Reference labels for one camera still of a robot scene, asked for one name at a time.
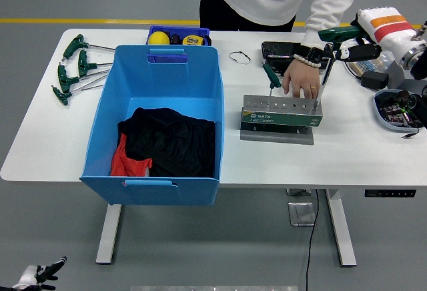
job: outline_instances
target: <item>red cloth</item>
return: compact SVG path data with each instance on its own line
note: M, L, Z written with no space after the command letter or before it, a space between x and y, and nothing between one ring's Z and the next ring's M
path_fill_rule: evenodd
M145 176L146 168L151 168L152 159L137 161L129 159L125 152L126 135L120 135L119 146L114 152L111 161L110 176Z

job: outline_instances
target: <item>bin handle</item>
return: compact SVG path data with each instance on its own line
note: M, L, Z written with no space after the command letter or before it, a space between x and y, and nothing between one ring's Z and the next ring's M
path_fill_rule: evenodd
M176 187L172 181L167 180L125 180L124 186L171 186Z
M185 55L184 49L149 49L152 55Z

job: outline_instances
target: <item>person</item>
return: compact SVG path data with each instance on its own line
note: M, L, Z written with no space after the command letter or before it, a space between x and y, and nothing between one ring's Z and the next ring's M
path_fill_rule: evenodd
M291 31L302 0L200 0L200 27L215 31ZM284 73L282 87L288 94L316 98L325 42L318 31L337 27L353 0L313 0L301 47Z

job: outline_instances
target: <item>table leg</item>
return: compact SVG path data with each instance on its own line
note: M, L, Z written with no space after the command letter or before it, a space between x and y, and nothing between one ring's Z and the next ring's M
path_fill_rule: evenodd
M111 264L115 236L120 220L120 211L121 204L109 204L107 207L101 241L99 242L98 255L96 257L96 263L98 264Z
M326 190L341 266L357 266L339 190Z

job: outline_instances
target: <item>beaded bracelet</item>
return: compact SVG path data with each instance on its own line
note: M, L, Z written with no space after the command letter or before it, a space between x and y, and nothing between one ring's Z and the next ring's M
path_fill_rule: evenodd
M308 61L305 57L298 55L298 54L294 54L294 59L297 59L298 61L300 61L300 62L302 62L308 66L314 67L315 69L318 69L321 66L321 63L313 63L311 61Z

